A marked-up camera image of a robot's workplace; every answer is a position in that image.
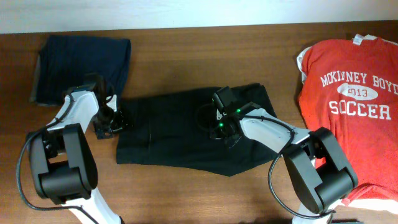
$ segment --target fabric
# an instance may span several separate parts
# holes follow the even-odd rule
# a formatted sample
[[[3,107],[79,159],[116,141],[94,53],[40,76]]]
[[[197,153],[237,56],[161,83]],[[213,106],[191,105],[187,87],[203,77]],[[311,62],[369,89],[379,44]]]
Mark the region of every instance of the fabric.
[[[201,88],[170,95],[122,101],[131,112],[134,127],[119,135],[118,164],[187,167],[232,176],[275,158],[276,153],[257,141],[241,137],[224,143],[210,139],[196,122],[195,113],[220,87]],[[232,88],[245,102],[261,105],[276,116],[266,89],[260,84]],[[198,113],[199,123],[216,125],[211,106]]]
[[[308,128],[329,128],[358,175],[358,187],[343,203],[398,201],[398,46],[369,35],[359,44],[326,40],[297,60],[304,81],[298,102]]]
[[[63,104],[63,92],[83,84],[86,74],[97,73],[108,84],[108,94],[121,95],[129,72],[131,43],[128,39],[51,35],[35,70],[31,101]]]

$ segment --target folded navy garment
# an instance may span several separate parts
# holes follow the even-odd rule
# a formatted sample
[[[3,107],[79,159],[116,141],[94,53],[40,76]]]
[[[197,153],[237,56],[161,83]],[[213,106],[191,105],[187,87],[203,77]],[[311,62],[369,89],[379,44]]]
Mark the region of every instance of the folded navy garment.
[[[129,73],[130,53],[128,39],[51,35],[39,52],[30,101],[61,105],[63,92],[82,85],[90,73],[103,76],[120,96]]]
[[[273,160],[277,154],[255,140],[244,136],[227,142],[210,139],[209,132],[198,127],[206,121],[217,125],[216,109],[203,105],[211,103],[211,96],[219,89],[122,100],[121,106],[131,113],[133,127],[119,134],[116,162],[186,167],[232,176]],[[232,91],[242,102],[257,103],[276,117],[264,86],[256,83]]]

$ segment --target wooden table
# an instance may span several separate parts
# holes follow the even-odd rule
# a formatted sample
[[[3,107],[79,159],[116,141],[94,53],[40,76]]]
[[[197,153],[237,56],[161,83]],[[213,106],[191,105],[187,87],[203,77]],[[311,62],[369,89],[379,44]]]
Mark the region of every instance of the wooden table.
[[[297,54],[325,39],[372,34],[398,42],[398,22],[347,22],[189,29],[71,32],[131,39],[129,78],[123,97],[151,96],[205,86],[259,82],[268,91],[278,117],[305,127],[296,105],[300,91]],[[60,107],[28,103],[37,52],[49,34],[0,35],[0,223],[78,223],[68,211],[27,208],[16,189],[16,160],[28,131],[48,123]],[[126,223],[282,223],[292,216],[269,193],[269,163],[234,177],[162,166],[117,165],[118,138],[97,141],[86,134],[98,166],[98,187],[108,205]],[[283,161],[274,173],[281,199],[298,208]],[[27,158],[22,185],[35,205],[52,206],[32,185]],[[338,207],[336,219],[397,223],[398,216]]]

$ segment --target white oval logo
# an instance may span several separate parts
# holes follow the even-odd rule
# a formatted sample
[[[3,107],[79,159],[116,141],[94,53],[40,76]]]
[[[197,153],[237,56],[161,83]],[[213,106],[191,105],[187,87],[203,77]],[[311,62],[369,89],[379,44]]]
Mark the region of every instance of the white oval logo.
[[[372,88],[344,83],[337,88],[337,92],[355,100],[373,100],[379,95]]]

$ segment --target red t-shirt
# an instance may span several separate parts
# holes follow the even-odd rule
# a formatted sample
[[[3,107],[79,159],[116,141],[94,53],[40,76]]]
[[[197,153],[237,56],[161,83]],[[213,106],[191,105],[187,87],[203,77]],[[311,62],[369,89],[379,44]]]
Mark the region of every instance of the red t-shirt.
[[[374,38],[322,41],[302,57],[304,120],[333,132],[358,175],[345,204],[398,201],[398,46]]]

